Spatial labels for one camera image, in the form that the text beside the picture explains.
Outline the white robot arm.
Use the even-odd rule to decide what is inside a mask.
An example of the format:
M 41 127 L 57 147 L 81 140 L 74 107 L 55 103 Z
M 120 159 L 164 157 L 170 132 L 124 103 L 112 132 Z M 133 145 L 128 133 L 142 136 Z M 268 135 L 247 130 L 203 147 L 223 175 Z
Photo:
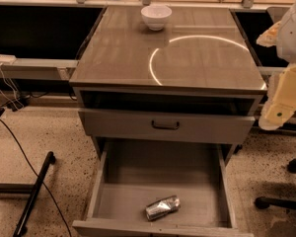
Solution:
M 276 130 L 296 112 L 296 2 L 282 19 L 257 39 L 265 47 L 276 46 L 277 56 L 288 62 L 280 73 L 269 78 L 267 101 L 259 118 L 259 127 Z

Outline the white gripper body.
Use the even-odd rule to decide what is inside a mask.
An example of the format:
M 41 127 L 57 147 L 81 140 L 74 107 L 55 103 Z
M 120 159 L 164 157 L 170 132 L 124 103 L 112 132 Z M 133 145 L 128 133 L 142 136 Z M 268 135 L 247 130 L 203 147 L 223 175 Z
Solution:
M 267 90 L 269 97 L 296 96 L 296 64 L 290 63 L 281 73 L 273 73 Z

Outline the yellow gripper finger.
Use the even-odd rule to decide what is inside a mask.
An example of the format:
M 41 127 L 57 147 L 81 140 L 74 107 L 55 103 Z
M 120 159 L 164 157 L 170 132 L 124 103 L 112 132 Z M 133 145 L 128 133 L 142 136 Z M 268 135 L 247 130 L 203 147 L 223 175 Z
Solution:
M 276 45 L 277 32 L 280 26 L 280 21 L 273 24 L 269 29 L 264 31 L 256 40 L 258 45 L 271 47 Z
M 263 130 L 276 130 L 282 127 L 296 112 L 296 96 L 269 97 L 263 105 L 259 127 Z

